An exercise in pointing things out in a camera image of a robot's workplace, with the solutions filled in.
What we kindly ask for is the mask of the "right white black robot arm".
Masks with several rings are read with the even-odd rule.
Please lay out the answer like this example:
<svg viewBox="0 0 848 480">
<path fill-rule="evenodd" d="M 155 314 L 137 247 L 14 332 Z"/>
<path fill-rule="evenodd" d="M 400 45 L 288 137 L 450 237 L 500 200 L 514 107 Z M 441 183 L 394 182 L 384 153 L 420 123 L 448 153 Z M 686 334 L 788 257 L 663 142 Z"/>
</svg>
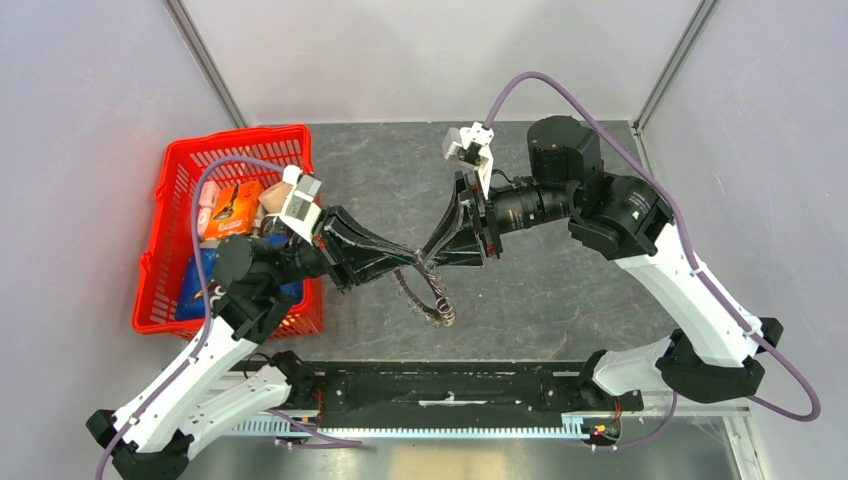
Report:
<svg viewBox="0 0 848 480">
<path fill-rule="evenodd" d="M 426 265 L 477 267 L 502 253 L 504 235 L 564 220 L 582 246 L 639 281 L 676 322 L 652 344 L 595 352 L 577 382 L 579 400 L 601 409 L 616 396 L 668 389 L 702 404 L 751 397 L 765 375 L 757 355 L 783 332 L 729 295 L 716 298 L 683 249 L 668 203 L 645 180 L 604 169 L 598 133 L 570 116 L 531 125 L 531 173 L 491 183 L 494 133 L 480 123 L 450 129 L 444 157 L 460 165 L 453 198 L 423 250 Z"/>
</svg>

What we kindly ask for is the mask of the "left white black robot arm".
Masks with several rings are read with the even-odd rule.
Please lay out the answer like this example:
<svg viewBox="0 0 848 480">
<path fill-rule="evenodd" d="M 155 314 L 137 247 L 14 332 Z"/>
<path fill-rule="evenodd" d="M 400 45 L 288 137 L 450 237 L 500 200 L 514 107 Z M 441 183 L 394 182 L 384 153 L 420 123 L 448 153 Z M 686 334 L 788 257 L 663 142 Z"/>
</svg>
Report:
<svg viewBox="0 0 848 480">
<path fill-rule="evenodd" d="M 89 432 L 104 449 L 96 478 L 107 464 L 124 479 L 175 479 L 185 470 L 189 449 L 201 438 L 181 426 L 190 407 L 285 320 L 298 301 L 282 285 L 327 275 L 347 290 L 423 258 L 364 228 L 340 206 L 311 204 L 302 218 L 273 218 L 290 231 L 289 241 L 275 245 L 242 235 L 222 240 L 212 273 L 217 288 L 201 289 L 202 328 L 130 402 L 88 419 Z"/>
</svg>

